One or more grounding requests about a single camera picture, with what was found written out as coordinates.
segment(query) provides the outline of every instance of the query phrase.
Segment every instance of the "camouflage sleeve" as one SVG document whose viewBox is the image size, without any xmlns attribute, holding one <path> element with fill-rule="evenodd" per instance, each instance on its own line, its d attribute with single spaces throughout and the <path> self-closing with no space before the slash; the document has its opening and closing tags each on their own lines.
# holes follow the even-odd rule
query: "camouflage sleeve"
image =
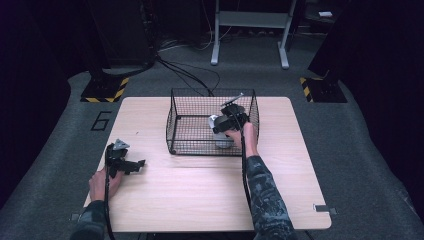
<svg viewBox="0 0 424 240">
<path fill-rule="evenodd" d="M 297 239 L 286 205 L 262 158 L 247 158 L 246 170 L 256 232 L 254 240 Z"/>
<path fill-rule="evenodd" d="M 91 202 L 81 214 L 70 239 L 103 240 L 105 226 L 104 202 Z"/>
</svg>

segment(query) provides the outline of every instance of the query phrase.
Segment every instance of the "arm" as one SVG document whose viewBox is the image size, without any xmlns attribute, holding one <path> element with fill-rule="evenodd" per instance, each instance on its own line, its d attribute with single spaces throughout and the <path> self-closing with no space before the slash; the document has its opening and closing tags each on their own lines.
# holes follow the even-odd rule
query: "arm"
<svg viewBox="0 0 424 240">
<path fill-rule="evenodd" d="M 256 232 L 255 240 L 297 239 L 272 173 L 259 156 L 253 125 L 246 123 L 243 132 L 246 144 L 246 175 L 251 196 L 251 214 Z M 226 131 L 225 134 L 232 137 L 236 145 L 241 148 L 241 136 L 238 131 Z"/>
<path fill-rule="evenodd" d="M 118 171 L 115 178 L 109 177 L 109 199 L 118 191 L 123 172 Z M 71 235 L 71 240 L 103 240 L 105 232 L 105 179 L 106 170 L 96 172 L 90 179 L 90 199 Z"/>
</svg>

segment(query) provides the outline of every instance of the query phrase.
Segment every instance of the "black wire basket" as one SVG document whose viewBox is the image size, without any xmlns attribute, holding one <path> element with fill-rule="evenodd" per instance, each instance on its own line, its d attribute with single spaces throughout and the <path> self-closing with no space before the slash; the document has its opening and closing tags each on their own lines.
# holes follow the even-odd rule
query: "black wire basket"
<svg viewBox="0 0 424 240">
<path fill-rule="evenodd" d="M 259 111 L 253 89 L 174 88 L 171 90 L 171 109 L 166 124 L 168 150 L 174 155 L 241 156 L 231 138 L 215 134 L 210 117 L 222 116 L 224 103 L 244 108 L 249 121 L 259 136 Z"/>
</svg>

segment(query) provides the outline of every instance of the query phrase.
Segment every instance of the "tabletop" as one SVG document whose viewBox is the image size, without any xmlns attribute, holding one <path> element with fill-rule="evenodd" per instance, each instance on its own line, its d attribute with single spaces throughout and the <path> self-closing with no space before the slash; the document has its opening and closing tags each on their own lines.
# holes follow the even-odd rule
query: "tabletop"
<svg viewBox="0 0 424 240">
<path fill-rule="evenodd" d="M 290 100 L 257 97 L 257 102 L 258 151 L 273 173 L 294 228 L 329 228 L 329 214 L 313 207 L 325 201 Z M 241 158 L 171 155 L 166 144 L 170 105 L 167 97 L 128 97 L 122 102 L 107 145 L 121 139 L 130 145 L 126 160 L 145 159 L 146 165 L 124 176 L 110 200 L 113 231 L 253 230 Z"/>
</svg>

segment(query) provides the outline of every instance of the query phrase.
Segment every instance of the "hand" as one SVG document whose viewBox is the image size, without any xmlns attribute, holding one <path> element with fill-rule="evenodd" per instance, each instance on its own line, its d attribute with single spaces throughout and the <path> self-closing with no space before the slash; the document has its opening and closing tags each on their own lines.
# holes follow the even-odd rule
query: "hand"
<svg viewBox="0 0 424 240">
<path fill-rule="evenodd" d="M 241 146 L 241 134 L 240 131 L 235 130 L 227 130 L 225 131 L 225 134 L 227 136 L 230 136 L 234 143 L 238 148 L 242 148 Z M 259 156 L 258 149 L 257 149 L 257 138 L 256 138 L 256 132 L 255 128 L 252 123 L 247 122 L 243 126 L 243 135 L 244 135 L 244 142 L 246 144 L 246 157 L 250 156 Z"/>
<path fill-rule="evenodd" d="M 119 184 L 121 183 L 124 172 L 118 171 L 115 178 L 109 176 L 109 199 L 115 196 L 118 191 Z M 91 201 L 105 200 L 105 180 L 106 180 L 106 169 L 103 168 L 100 171 L 94 173 L 91 179 L 88 181 L 90 185 L 90 198 Z"/>
</svg>

